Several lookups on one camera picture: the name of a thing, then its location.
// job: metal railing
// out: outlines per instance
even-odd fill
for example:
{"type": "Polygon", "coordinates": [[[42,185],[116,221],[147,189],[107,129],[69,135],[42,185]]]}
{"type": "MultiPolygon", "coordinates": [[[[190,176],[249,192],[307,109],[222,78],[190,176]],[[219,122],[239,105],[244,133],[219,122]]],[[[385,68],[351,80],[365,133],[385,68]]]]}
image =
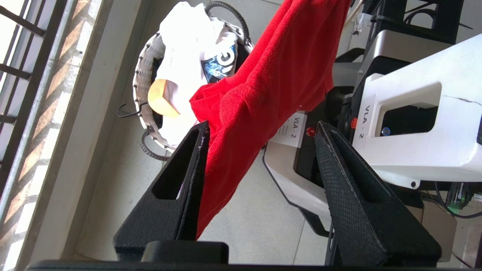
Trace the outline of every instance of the metal railing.
{"type": "Polygon", "coordinates": [[[46,1],[48,0],[26,0],[20,15],[0,6],[0,16],[5,16],[18,25],[13,33],[5,61],[0,64],[0,79],[5,77],[3,78],[5,84],[0,93],[0,150],[5,150],[3,155],[0,153],[0,193],[4,192],[12,170],[67,3],[65,0],[57,0],[53,9],[48,11],[49,14],[45,14],[46,1]],[[29,10],[30,21],[23,17],[27,5],[31,9],[29,10]],[[41,29],[38,24],[41,18],[45,20],[45,16],[50,18],[48,26],[46,29],[41,29]],[[16,35],[25,37],[21,44],[22,48],[18,48],[20,43],[17,44],[17,48],[13,48],[13,40],[16,39],[16,35]],[[42,39],[40,48],[38,46],[33,48],[32,44],[39,44],[38,38],[42,39]],[[12,52],[14,55],[16,54],[15,57],[18,59],[15,67],[7,63],[9,54],[12,52]]]}

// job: black cable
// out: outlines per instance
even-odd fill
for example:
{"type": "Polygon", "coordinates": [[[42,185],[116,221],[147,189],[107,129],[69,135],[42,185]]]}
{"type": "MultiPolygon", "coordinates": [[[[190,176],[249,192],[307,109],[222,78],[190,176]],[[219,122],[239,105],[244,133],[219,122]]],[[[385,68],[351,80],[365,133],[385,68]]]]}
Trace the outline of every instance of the black cable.
{"type": "Polygon", "coordinates": [[[149,135],[149,131],[145,131],[142,136],[141,136],[141,149],[142,151],[147,154],[148,156],[154,158],[154,159],[157,159],[159,161],[167,161],[169,160],[169,156],[162,156],[162,155],[158,155],[156,153],[154,153],[153,151],[151,151],[147,145],[146,145],[146,137],[149,135]]]}
{"type": "Polygon", "coordinates": [[[431,199],[439,202],[437,199],[434,199],[434,198],[433,198],[432,194],[430,194],[430,193],[428,192],[428,190],[425,190],[425,191],[426,191],[427,193],[419,192],[419,193],[420,193],[420,196],[421,196],[422,198],[431,198],[431,199]]]}
{"type": "Polygon", "coordinates": [[[417,10],[413,13],[411,13],[410,15],[408,15],[405,20],[403,20],[404,23],[406,24],[409,24],[411,25],[412,24],[412,19],[415,17],[415,15],[417,14],[427,14],[428,16],[430,16],[433,20],[433,18],[435,17],[436,13],[434,10],[431,10],[431,9],[422,9],[422,10],[417,10]]]}
{"type": "Polygon", "coordinates": [[[455,258],[457,258],[457,260],[459,260],[463,265],[467,266],[468,268],[473,268],[471,265],[469,265],[468,263],[466,263],[464,260],[462,260],[461,258],[459,258],[457,255],[455,255],[455,253],[452,251],[452,255],[455,256],[455,258]]]}
{"type": "Polygon", "coordinates": [[[434,182],[435,183],[435,192],[437,193],[437,197],[439,197],[439,201],[442,205],[442,207],[444,207],[444,209],[449,212],[452,216],[454,217],[458,217],[458,218],[474,218],[474,217],[480,217],[482,216],[482,212],[478,212],[478,213],[475,213],[473,215],[469,215],[469,216],[461,216],[461,215],[458,215],[454,212],[452,212],[448,207],[447,205],[445,205],[445,202],[443,201],[442,199],[442,196],[440,195],[440,191],[439,191],[439,188],[437,186],[437,182],[434,182]]]}
{"type": "Polygon", "coordinates": [[[236,17],[236,19],[241,23],[241,28],[242,28],[243,35],[244,35],[244,40],[243,40],[244,45],[247,45],[249,42],[251,42],[251,39],[249,37],[248,25],[246,24],[246,21],[241,16],[241,14],[235,8],[233,8],[229,4],[221,2],[221,1],[214,1],[214,2],[209,3],[204,8],[204,11],[206,12],[206,14],[209,14],[209,10],[212,9],[213,7],[225,8],[225,9],[229,10],[231,13],[233,13],[234,16],[236,17]]]}
{"type": "Polygon", "coordinates": [[[425,7],[430,6],[431,4],[432,4],[432,3],[425,3],[425,4],[422,4],[422,5],[420,5],[420,6],[416,7],[416,8],[414,8],[414,9],[411,9],[411,10],[405,11],[405,13],[410,13],[410,12],[412,12],[412,11],[416,11],[416,10],[419,10],[419,9],[423,9],[423,8],[425,8],[425,7]]]}
{"type": "Polygon", "coordinates": [[[441,203],[433,198],[430,198],[430,197],[425,197],[425,196],[422,196],[421,197],[423,201],[426,201],[426,202],[431,202],[431,203],[435,203],[435,204],[438,204],[438,205],[441,205],[441,203]]]}
{"type": "Polygon", "coordinates": [[[464,208],[464,207],[467,206],[468,204],[469,204],[469,201],[467,200],[467,201],[464,202],[464,204],[462,205],[461,208],[464,208]]]}

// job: tiled floor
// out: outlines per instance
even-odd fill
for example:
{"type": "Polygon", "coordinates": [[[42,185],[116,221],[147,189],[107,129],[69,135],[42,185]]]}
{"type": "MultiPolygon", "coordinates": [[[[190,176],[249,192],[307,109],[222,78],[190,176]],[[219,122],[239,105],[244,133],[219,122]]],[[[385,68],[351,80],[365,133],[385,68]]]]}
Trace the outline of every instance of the tiled floor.
{"type": "MultiPolygon", "coordinates": [[[[208,1],[188,2],[196,5],[208,1]]],[[[255,43],[282,2],[224,1],[243,15],[255,43]]],[[[154,1],[141,47],[176,2],[154,1]]],[[[237,24],[234,16],[220,8],[213,9],[212,15],[237,24]]],[[[345,34],[339,54],[348,48],[364,47],[365,43],[365,34],[353,37],[345,34]]],[[[131,91],[131,86],[126,86],[125,100],[132,98],[131,91]]],[[[117,120],[80,237],[78,258],[116,259],[112,237],[162,167],[161,162],[148,157],[139,148],[142,132],[137,118],[117,120]]],[[[162,154],[160,148],[151,143],[148,142],[162,154]]],[[[227,243],[230,263],[322,265],[327,239],[316,235],[301,213],[286,202],[267,173],[261,156],[257,157],[231,201],[214,218],[201,240],[227,243]]]]}

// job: white laundry basket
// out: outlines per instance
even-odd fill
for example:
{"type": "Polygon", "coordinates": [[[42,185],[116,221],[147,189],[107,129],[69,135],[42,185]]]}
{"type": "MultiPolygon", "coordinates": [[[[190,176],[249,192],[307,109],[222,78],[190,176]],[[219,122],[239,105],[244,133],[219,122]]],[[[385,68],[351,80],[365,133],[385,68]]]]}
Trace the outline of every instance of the white laundry basket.
{"type": "MultiPolygon", "coordinates": [[[[248,27],[243,17],[230,5],[219,1],[214,1],[206,6],[205,11],[208,15],[209,10],[213,7],[222,7],[228,9],[240,21],[242,27],[238,27],[220,19],[225,23],[225,26],[229,31],[236,33],[238,36],[238,55],[243,53],[245,56],[247,56],[252,51],[253,44],[249,38],[248,27]]],[[[146,45],[142,49],[137,61],[137,66],[135,67],[133,95],[136,113],[129,114],[129,116],[137,114],[141,121],[142,127],[146,130],[141,138],[140,145],[142,150],[150,157],[161,161],[166,161],[168,157],[155,154],[149,150],[144,141],[147,135],[149,135],[164,149],[167,149],[171,152],[175,150],[175,148],[169,145],[169,142],[167,142],[167,140],[160,134],[159,129],[162,126],[162,116],[154,112],[147,103],[147,94],[153,82],[153,74],[155,76],[157,70],[154,68],[154,61],[155,59],[162,59],[164,57],[164,53],[165,45],[162,42],[162,37],[159,33],[156,33],[147,41],[146,45]]]]}

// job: gray floor tile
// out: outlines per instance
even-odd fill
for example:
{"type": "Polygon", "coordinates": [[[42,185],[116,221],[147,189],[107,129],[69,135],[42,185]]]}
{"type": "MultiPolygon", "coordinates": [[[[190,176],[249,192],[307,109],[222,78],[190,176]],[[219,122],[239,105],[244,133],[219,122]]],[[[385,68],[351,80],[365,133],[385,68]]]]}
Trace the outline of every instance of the gray floor tile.
{"type": "MultiPolygon", "coordinates": [[[[124,100],[129,98],[132,99],[130,88],[124,100]]],[[[80,236],[78,254],[98,260],[117,259],[112,238],[163,165],[140,149],[143,132],[138,118],[117,119],[80,236]]],[[[165,153],[152,140],[146,143],[158,154],[165,153]]]]}
{"type": "Polygon", "coordinates": [[[460,15],[460,23],[469,26],[472,29],[465,27],[458,27],[457,43],[470,39],[482,33],[482,1],[480,0],[465,0],[462,7],[462,14],[460,15]]]}
{"type": "Polygon", "coordinates": [[[437,268],[467,268],[454,255],[451,255],[450,261],[437,263],[437,268]]]}
{"type": "Polygon", "coordinates": [[[305,222],[294,265],[325,265],[327,245],[328,238],[317,235],[305,222]]]}
{"type": "Polygon", "coordinates": [[[281,5],[284,2],[284,0],[262,0],[262,1],[270,2],[270,3],[278,4],[278,5],[281,5]]]}
{"type": "Polygon", "coordinates": [[[271,179],[260,153],[200,240],[227,243],[230,263],[292,265],[303,221],[271,179]]]}
{"type": "Polygon", "coordinates": [[[370,35],[370,27],[364,27],[363,31],[358,35],[351,35],[350,49],[365,48],[368,36],[370,35]]]}
{"type": "MultiPolygon", "coordinates": [[[[243,16],[254,44],[259,40],[259,37],[280,6],[279,4],[261,0],[223,0],[223,2],[230,4],[243,16]]],[[[213,8],[211,15],[240,26],[239,21],[226,9],[219,7],[213,8]]]]}
{"type": "Polygon", "coordinates": [[[72,260],[76,260],[76,261],[97,261],[96,259],[92,259],[92,258],[86,257],[84,255],[80,255],[80,254],[74,254],[74,256],[72,257],[72,260]]]}
{"type": "MultiPolygon", "coordinates": [[[[472,200],[459,211],[459,215],[467,216],[482,211],[482,203],[472,200]]],[[[452,251],[470,265],[475,264],[479,241],[482,234],[482,217],[471,219],[458,218],[457,230],[452,251]]]]}
{"type": "Polygon", "coordinates": [[[348,29],[345,29],[343,32],[341,32],[340,43],[338,44],[338,52],[336,53],[336,56],[340,56],[349,50],[350,41],[351,32],[348,29]]]}

